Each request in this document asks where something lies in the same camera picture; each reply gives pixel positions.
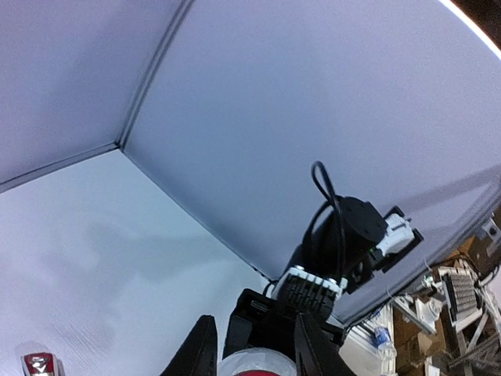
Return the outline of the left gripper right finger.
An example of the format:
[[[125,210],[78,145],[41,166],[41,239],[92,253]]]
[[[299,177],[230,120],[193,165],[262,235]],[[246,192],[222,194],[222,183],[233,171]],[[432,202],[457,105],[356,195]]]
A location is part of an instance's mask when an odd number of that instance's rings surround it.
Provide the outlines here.
[[[299,313],[294,328],[297,375],[350,376],[351,368],[311,313]]]

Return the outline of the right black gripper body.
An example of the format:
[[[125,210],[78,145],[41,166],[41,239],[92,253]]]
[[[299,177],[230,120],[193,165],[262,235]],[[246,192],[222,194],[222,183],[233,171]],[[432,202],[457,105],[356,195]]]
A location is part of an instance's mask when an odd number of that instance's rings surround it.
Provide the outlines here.
[[[311,312],[297,311],[251,289],[243,290],[229,318],[222,357],[244,349],[266,348],[294,360],[294,328],[299,313]],[[344,330],[312,315],[328,339],[340,347]]]

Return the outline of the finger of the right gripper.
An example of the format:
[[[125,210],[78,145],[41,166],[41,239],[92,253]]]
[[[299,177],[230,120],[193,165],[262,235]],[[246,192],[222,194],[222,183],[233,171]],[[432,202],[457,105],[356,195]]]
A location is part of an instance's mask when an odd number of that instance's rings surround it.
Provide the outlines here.
[[[337,282],[332,277],[319,277],[302,266],[290,267],[275,283],[272,299],[300,312],[311,312],[328,320],[337,300],[347,289],[345,277]]]

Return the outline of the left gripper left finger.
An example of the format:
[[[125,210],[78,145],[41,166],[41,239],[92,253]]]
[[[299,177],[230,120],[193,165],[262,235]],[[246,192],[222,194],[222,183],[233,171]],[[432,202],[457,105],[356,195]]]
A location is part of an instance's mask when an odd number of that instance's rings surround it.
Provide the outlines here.
[[[215,319],[202,315],[160,376],[215,376],[218,334]]]

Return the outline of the clear bottle red white label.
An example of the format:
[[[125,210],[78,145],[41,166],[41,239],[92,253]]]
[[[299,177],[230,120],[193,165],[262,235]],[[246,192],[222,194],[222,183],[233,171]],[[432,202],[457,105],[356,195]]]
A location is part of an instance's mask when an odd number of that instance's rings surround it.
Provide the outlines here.
[[[224,358],[217,375],[297,375],[295,363],[281,352],[266,348],[244,349]]]

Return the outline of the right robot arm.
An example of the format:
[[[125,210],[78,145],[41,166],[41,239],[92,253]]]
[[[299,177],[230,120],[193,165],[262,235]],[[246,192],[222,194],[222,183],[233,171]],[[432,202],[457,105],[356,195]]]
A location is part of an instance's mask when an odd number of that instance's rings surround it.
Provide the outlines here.
[[[346,331],[328,319],[336,300],[352,293],[373,273],[371,250],[387,223],[368,201],[336,196],[315,213],[283,275],[262,292],[242,292],[225,336],[223,356],[271,349],[295,359],[297,315],[311,313],[336,349]]]

